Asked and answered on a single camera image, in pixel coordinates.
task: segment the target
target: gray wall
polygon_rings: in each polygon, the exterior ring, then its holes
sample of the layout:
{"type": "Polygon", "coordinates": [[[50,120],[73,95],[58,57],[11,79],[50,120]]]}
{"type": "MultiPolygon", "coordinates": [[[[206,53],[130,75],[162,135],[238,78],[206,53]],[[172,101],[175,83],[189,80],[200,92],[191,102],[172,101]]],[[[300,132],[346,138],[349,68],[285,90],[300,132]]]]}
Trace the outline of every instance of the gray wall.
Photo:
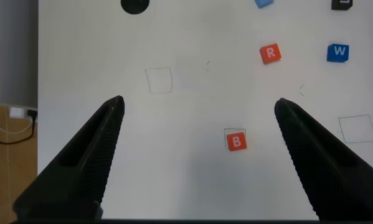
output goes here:
{"type": "Polygon", "coordinates": [[[0,0],[0,105],[37,107],[38,1],[0,0]]]}

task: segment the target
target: power plug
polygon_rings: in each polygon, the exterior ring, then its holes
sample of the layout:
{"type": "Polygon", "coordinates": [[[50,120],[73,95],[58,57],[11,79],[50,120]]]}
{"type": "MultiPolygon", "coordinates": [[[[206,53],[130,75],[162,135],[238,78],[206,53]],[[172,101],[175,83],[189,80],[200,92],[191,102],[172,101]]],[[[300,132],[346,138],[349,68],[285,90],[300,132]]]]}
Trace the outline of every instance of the power plug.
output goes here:
{"type": "Polygon", "coordinates": [[[9,117],[10,118],[16,118],[16,119],[25,119],[27,117],[26,109],[10,107],[9,108],[9,117]]]}

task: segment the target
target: black round object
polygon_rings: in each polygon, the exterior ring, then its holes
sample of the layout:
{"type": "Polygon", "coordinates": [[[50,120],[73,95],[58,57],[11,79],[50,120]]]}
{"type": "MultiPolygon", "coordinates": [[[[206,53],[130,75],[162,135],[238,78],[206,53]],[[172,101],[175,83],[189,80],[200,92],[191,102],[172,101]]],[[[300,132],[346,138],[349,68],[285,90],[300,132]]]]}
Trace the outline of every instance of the black round object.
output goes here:
{"type": "Polygon", "coordinates": [[[144,12],[149,6],[150,0],[121,0],[121,6],[129,14],[136,15],[144,12]]]}

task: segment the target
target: blue cube with letter w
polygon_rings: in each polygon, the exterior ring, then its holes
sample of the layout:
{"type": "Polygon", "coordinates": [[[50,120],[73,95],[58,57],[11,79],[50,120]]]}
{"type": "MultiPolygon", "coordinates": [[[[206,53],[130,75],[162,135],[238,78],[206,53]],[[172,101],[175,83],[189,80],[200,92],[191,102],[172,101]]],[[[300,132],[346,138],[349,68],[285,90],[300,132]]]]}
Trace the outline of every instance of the blue cube with letter w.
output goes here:
{"type": "Polygon", "coordinates": [[[328,47],[328,62],[346,62],[349,58],[349,45],[332,44],[328,47]]]}

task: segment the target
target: wooden surface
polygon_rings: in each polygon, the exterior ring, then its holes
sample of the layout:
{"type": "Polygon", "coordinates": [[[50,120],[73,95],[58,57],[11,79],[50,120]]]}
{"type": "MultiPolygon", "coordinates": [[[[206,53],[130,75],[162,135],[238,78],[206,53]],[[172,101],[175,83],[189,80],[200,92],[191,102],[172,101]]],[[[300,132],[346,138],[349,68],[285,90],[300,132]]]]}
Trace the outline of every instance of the wooden surface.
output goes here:
{"type": "MultiPolygon", "coordinates": [[[[0,125],[8,131],[18,131],[28,121],[8,117],[7,107],[0,106],[0,125]]],[[[11,142],[30,135],[31,129],[17,135],[0,131],[0,141],[11,142]]],[[[12,204],[19,194],[37,177],[37,136],[16,145],[0,144],[0,223],[16,219],[12,204]]]]}

